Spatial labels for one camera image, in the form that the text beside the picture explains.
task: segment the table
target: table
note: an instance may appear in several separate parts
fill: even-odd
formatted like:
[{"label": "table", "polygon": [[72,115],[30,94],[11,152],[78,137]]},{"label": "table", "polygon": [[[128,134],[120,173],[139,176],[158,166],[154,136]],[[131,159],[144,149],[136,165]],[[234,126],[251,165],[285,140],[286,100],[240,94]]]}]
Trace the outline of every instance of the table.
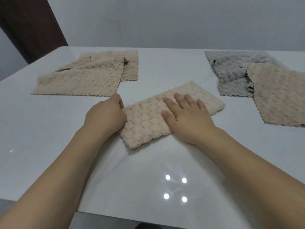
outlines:
[{"label": "table", "polygon": [[[58,157],[90,107],[107,99],[30,95],[37,76],[83,52],[125,49],[61,47],[0,82],[0,198],[18,200]],[[265,124],[252,98],[220,96],[204,50],[137,50],[139,80],[117,90],[125,106],[193,80],[225,102],[213,116],[218,127],[305,183],[304,128]],[[305,52],[269,53],[305,72]],[[78,211],[188,229],[251,228],[217,167],[173,135],[129,150],[116,134],[102,150]]]}]

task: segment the gray towel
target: gray towel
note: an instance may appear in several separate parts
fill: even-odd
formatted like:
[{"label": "gray towel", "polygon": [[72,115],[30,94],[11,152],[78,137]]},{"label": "gray towel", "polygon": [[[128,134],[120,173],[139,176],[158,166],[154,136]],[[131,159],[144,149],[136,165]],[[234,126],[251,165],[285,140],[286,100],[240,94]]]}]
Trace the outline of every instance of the gray towel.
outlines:
[{"label": "gray towel", "polygon": [[254,86],[246,69],[240,66],[243,62],[270,62],[286,68],[264,51],[205,51],[205,54],[218,77],[218,91],[222,96],[253,97]]}]

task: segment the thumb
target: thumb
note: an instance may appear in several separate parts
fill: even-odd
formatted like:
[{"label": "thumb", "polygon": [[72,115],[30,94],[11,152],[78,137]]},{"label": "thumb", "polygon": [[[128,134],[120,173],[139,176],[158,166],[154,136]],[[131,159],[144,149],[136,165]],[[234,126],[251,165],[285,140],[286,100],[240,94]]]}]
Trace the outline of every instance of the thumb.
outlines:
[{"label": "thumb", "polygon": [[161,111],[161,115],[167,123],[168,127],[170,127],[171,131],[174,132],[174,128],[177,123],[175,117],[169,111],[166,110]]}]

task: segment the wall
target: wall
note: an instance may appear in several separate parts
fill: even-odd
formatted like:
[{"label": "wall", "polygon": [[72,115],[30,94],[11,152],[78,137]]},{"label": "wall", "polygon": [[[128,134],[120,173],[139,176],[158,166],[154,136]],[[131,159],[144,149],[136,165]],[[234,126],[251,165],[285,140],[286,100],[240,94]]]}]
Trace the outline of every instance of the wall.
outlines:
[{"label": "wall", "polygon": [[0,81],[27,66],[27,62],[0,28]]},{"label": "wall", "polygon": [[48,0],[70,46],[305,50],[305,0]]}]

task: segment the left hand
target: left hand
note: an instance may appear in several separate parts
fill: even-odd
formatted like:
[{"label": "left hand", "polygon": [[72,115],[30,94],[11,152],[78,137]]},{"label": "left hand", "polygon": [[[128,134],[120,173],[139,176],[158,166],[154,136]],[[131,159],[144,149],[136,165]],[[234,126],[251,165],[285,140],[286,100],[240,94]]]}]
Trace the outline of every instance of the left hand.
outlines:
[{"label": "left hand", "polygon": [[120,95],[115,93],[108,100],[97,103],[88,111],[83,128],[89,133],[108,138],[126,122],[127,116],[123,108]]}]

